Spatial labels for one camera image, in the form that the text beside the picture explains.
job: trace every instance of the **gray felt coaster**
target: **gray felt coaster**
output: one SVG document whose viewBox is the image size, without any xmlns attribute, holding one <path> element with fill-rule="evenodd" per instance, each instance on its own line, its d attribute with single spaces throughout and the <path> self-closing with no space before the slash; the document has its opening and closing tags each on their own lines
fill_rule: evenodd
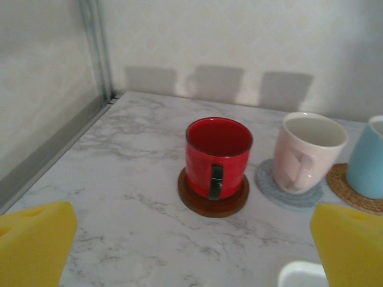
<svg viewBox="0 0 383 287">
<path fill-rule="evenodd" d="M 312 209 L 323 196 L 321 183 L 302 194 L 290 194 L 280 189 L 273 180 L 273 160 L 259 164 L 256 170 L 256 184 L 260 192 L 278 206 L 295 211 Z"/>
</svg>

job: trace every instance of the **red mug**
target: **red mug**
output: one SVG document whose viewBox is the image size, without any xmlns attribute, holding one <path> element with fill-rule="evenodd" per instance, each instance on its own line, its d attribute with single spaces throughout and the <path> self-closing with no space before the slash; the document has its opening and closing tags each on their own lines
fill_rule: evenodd
<svg viewBox="0 0 383 287">
<path fill-rule="evenodd" d="M 203 118 L 186 130 L 186 181 L 198 195 L 226 199 L 239 190 L 253 137 L 228 118 Z"/>
</svg>

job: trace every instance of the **blue mug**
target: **blue mug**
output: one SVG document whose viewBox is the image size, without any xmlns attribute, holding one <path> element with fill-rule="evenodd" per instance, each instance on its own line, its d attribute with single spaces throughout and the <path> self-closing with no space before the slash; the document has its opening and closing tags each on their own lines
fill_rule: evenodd
<svg viewBox="0 0 383 287">
<path fill-rule="evenodd" d="M 347 183 L 370 199 L 383 199 L 383 115 L 372 117 L 348 163 Z"/>
</svg>

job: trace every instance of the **white wall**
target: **white wall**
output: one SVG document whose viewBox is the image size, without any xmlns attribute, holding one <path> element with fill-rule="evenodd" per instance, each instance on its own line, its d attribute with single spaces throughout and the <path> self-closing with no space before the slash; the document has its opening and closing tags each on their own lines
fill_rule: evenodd
<svg viewBox="0 0 383 287">
<path fill-rule="evenodd" d="M 115 87 L 353 120 L 383 113 L 382 0 L 104 1 Z"/>
<path fill-rule="evenodd" d="M 0 9 L 0 179 L 98 96 L 77 0 Z"/>
</svg>

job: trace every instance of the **mug rim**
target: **mug rim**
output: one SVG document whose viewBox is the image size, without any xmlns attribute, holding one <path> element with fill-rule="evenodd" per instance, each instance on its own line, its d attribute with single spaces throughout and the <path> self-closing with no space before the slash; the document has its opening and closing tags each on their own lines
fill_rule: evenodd
<svg viewBox="0 0 383 287">
<path fill-rule="evenodd" d="M 300 137 L 296 136 L 295 134 L 293 134 L 289 128 L 286 126 L 286 122 L 288 120 L 291 120 L 292 118 L 305 118 L 306 116 L 309 116 L 311 118 L 317 118 L 317 119 L 322 119 L 322 120 L 326 120 L 332 124 L 334 124 L 337 128 L 339 128 L 339 130 L 342 131 L 343 133 L 343 136 L 344 136 L 344 141 L 342 143 L 340 143 L 339 145 L 331 145 L 331 146 L 324 146 L 324 145 L 316 145 L 314 143 L 310 143 L 310 142 L 307 142 L 307 141 L 304 141 L 303 139 L 301 139 Z M 292 137 L 294 137 L 295 139 L 297 139 L 298 141 L 300 141 L 301 143 L 304 143 L 304 144 L 307 144 L 307 145 L 310 145 L 310 146 L 315 146 L 317 148 L 322 148 L 322 149 L 336 149 L 336 148 L 339 148 L 339 147 L 342 147 L 342 146 L 345 146 L 348 141 L 349 141 L 349 136 L 348 136 L 348 133 L 347 131 L 345 130 L 345 128 L 341 125 L 341 124 L 338 124 L 336 121 L 332 120 L 331 118 L 327 118 L 323 115 L 318 115 L 318 114 L 315 114 L 313 112 L 291 112 L 289 114 L 287 114 L 284 118 L 283 118 L 283 122 L 282 122 L 282 125 L 283 125 L 283 128 L 284 130 Z"/>
<path fill-rule="evenodd" d="M 381 132 L 379 132 L 375 126 L 373 124 L 377 123 L 377 122 L 382 122 L 383 123 L 383 115 L 376 115 L 372 118 L 370 118 L 369 122 L 368 122 L 368 125 L 370 126 L 370 128 L 378 135 L 380 136 L 381 138 L 383 138 L 383 134 Z"/>
<path fill-rule="evenodd" d="M 241 151 L 241 152 L 239 152 L 239 153 L 236 153 L 236 154 L 232 154 L 232 155 L 216 155 L 216 154 L 213 154 L 213 153 L 210 153 L 210 152 L 206 152 L 206 151 L 204 151 L 204 150 L 202 150 L 202 149 L 196 147 L 196 145 L 193 144 L 193 143 L 191 142 L 191 140 L 189 139 L 189 136 L 188 136 L 188 133 L 189 133 L 190 128 L 191 128 L 194 124 L 196 124 L 196 123 L 198 123 L 198 122 L 200 122 L 200 121 L 214 120 L 214 119 L 225 120 L 225 121 L 231 121 L 231 122 L 233 122 L 233 123 L 236 123 L 236 124 L 242 126 L 242 127 L 246 130 L 246 132 L 250 135 L 250 139 L 251 139 L 251 140 L 250 140 L 250 143 L 249 143 L 248 147 L 246 147 L 246 149 L 244 149 L 243 151 Z M 221 158 L 237 157 L 237 156 L 239 156 L 239 155 L 241 155 L 241 154 L 245 154 L 246 152 L 248 152 L 248 151 L 251 149 L 251 147 L 252 147 L 252 145 L 253 145 L 253 140 L 254 140 L 254 139 L 253 139 L 253 135 L 251 134 L 251 132 L 249 131 L 249 129 L 248 129 L 247 127 L 245 127 L 243 124 L 241 124 L 241 123 L 239 123 L 239 122 L 237 122 L 237 121 L 235 121 L 235 120 L 232 120 L 231 118 L 224 118 L 224 117 L 206 117 L 206 118 L 200 118 L 200 119 L 198 119 L 198 120 L 192 122 L 192 123 L 189 124 L 188 127 L 186 128 L 186 131 L 185 131 L 185 137 L 186 137 L 186 141 L 187 141 L 187 143 L 188 143 L 190 146 L 192 146 L 194 149 L 196 149 L 197 151 L 202 152 L 203 154 L 210 155 L 210 156 L 212 156 L 212 157 L 221 157 Z"/>
</svg>

